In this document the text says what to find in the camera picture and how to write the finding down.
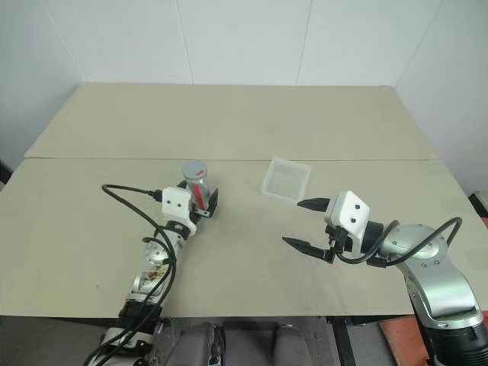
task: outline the transparent box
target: transparent box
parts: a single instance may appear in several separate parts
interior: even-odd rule
[[[273,158],[262,182],[261,192],[296,204],[305,195],[311,171],[310,165]]]

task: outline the table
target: table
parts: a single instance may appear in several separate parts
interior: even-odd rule
[[[80,85],[26,157],[436,159],[390,87]]]
[[[260,193],[272,156],[311,165],[307,197],[351,189],[375,221],[461,216],[453,262],[488,309],[488,232],[393,89],[87,84],[0,194],[0,314],[116,317],[152,229],[100,186],[164,188],[196,158],[220,203],[178,263],[165,315],[411,313],[397,269],[331,266],[281,240],[320,246],[325,223]],[[126,197],[158,217],[150,197]]]
[[[153,230],[100,186],[164,188],[181,179],[182,163],[25,160],[0,194],[0,313],[115,317],[142,260],[140,240]],[[352,189],[370,205],[372,220],[438,226],[463,217],[451,255],[482,308],[488,308],[488,268],[481,259],[488,255],[488,233],[442,162],[307,163],[312,166],[307,197]],[[260,194],[268,162],[207,164],[220,204],[188,243],[167,316],[411,312],[396,268],[327,265],[281,240],[287,235],[321,246],[325,223],[320,213]],[[159,206],[150,197],[125,196],[158,217]]]

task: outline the clear plastic container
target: clear plastic container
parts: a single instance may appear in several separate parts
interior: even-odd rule
[[[208,205],[207,164],[200,160],[192,160],[183,165],[183,176],[190,191],[193,192],[195,203],[202,210]]]
[[[261,191],[267,196],[295,204],[305,195],[311,171],[310,165],[273,158]]]

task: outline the red floor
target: red floor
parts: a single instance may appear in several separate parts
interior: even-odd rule
[[[482,218],[488,227],[488,218]],[[483,312],[488,327],[488,311]],[[380,328],[399,366],[425,366],[429,357],[414,316],[382,322]]]

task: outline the wire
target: wire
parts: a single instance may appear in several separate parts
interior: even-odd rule
[[[143,241],[155,241],[155,242],[158,242],[164,248],[164,250],[168,253],[169,258],[171,259],[171,262],[169,264],[169,270],[163,275],[162,279],[158,281],[158,283],[156,284],[156,286],[146,295],[146,298],[143,301],[143,306],[147,303],[147,301],[154,294],[154,292],[157,290],[157,288],[162,285],[162,283],[169,276],[170,273],[171,273],[172,276],[171,276],[171,278],[169,280],[169,285],[166,288],[166,290],[164,291],[164,293],[161,296],[161,298],[159,299],[159,301],[157,303],[157,306],[154,307],[146,315],[146,317],[142,321],[139,322],[139,324],[136,326],[136,328],[133,329],[131,333],[129,333],[130,330],[132,329],[132,327],[136,324],[136,321],[134,321],[134,323],[130,327],[126,328],[124,331],[122,331],[121,333],[119,333],[115,337],[113,337],[113,338],[107,340],[106,342],[100,344],[85,359],[85,362],[83,364],[84,366],[88,366],[88,363],[102,349],[104,349],[105,347],[107,347],[111,343],[116,342],[117,340],[119,340],[122,337],[124,337],[127,333],[129,333],[129,335],[127,337],[125,337],[125,339],[117,347],[115,347],[115,349],[112,352],[110,352],[99,363],[97,363],[97,365],[103,365],[106,361],[108,361],[108,359],[110,359],[113,355],[115,355],[115,353],[117,353],[120,348],[122,348],[124,345],[126,345],[130,341],[130,339],[136,334],[137,330],[140,329],[144,325],[144,323],[151,317],[151,315],[154,314],[154,312],[158,309],[159,305],[163,302],[163,300],[167,296],[169,290],[171,289],[171,286],[173,284],[173,281],[175,280],[175,274],[176,274],[176,255],[175,255],[175,250],[173,249],[173,247],[171,245],[171,241],[169,240],[169,238],[166,235],[166,233],[163,231],[162,227],[160,225],[158,225],[158,223],[155,220],[153,220],[149,215],[147,215],[147,213],[145,213],[141,209],[137,208],[135,205],[133,205],[129,201],[123,199],[121,196],[115,194],[113,191],[111,191],[111,189],[120,189],[120,190],[125,190],[125,191],[133,191],[133,192],[137,192],[137,193],[144,193],[144,194],[148,194],[148,195],[153,196],[153,197],[154,197],[154,193],[155,192],[153,192],[153,191],[146,191],[146,190],[139,189],[139,188],[127,187],[127,186],[123,186],[123,185],[102,185],[101,186],[101,189],[106,194],[108,194],[109,196],[111,196],[113,199],[115,199],[116,201],[118,201],[118,202],[122,203],[123,205],[129,207],[132,211],[134,211],[136,214],[140,215],[143,219],[145,219],[147,222],[149,222],[151,225],[153,225],[154,228],[156,229],[156,232],[157,233],[160,233],[161,236],[162,236],[162,238],[167,243],[167,245],[166,245],[161,240],[158,240],[156,238],[149,238],[149,237],[143,238]]]
[[[173,281],[175,280],[175,274],[176,274],[176,265],[172,266],[172,276],[169,279],[168,287],[165,289],[165,292],[162,294],[161,298],[158,300],[156,303],[156,306],[147,313],[146,317],[141,320],[139,325],[134,328],[128,335],[127,337],[124,338],[124,340],[117,345],[111,352],[109,352],[105,357],[103,357],[100,362],[97,363],[96,366],[102,366],[105,362],[107,362],[113,355],[115,355],[122,347],[124,347],[130,339],[137,333],[137,331],[144,325],[144,323],[156,312],[156,310],[159,308],[161,303],[164,301],[166,296],[168,295],[169,290],[171,289],[173,285]]]
[[[415,255],[420,249],[422,249],[424,246],[429,244],[435,237],[441,235],[448,227],[452,226],[454,224],[454,228],[451,231],[451,234],[449,235],[448,239],[446,240],[446,243],[448,244],[448,247],[452,243],[452,240],[458,233],[459,229],[461,228],[461,224],[463,223],[463,220],[460,217],[453,217],[452,219],[446,221],[443,223],[440,227],[438,227],[436,230],[432,232],[429,236],[427,236],[423,241],[421,241],[419,244],[417,244],[414,248],[410,249],[407,253],[399,257],[398,259],[395,259],[394,261],[387,262],[387,267],[390,267],[391,265],[398,265],[404,261],[406,261],[408,258],[412,257]]]
[[[346,258],[341,253],[337,253],[339,259],[345,263],[349,263],[350,265],[358,265],[359,263],[366,262],[369,258],[376,254],[378,249],[380,248],[381,243],[384,239],[392,232],[392,230],[400,225],[400,222],[394,220],[387,226],[387,228],[378,236],[378,239],[374,242],[373,246],[369,248],[369,250],[361,257],[358,258]]]

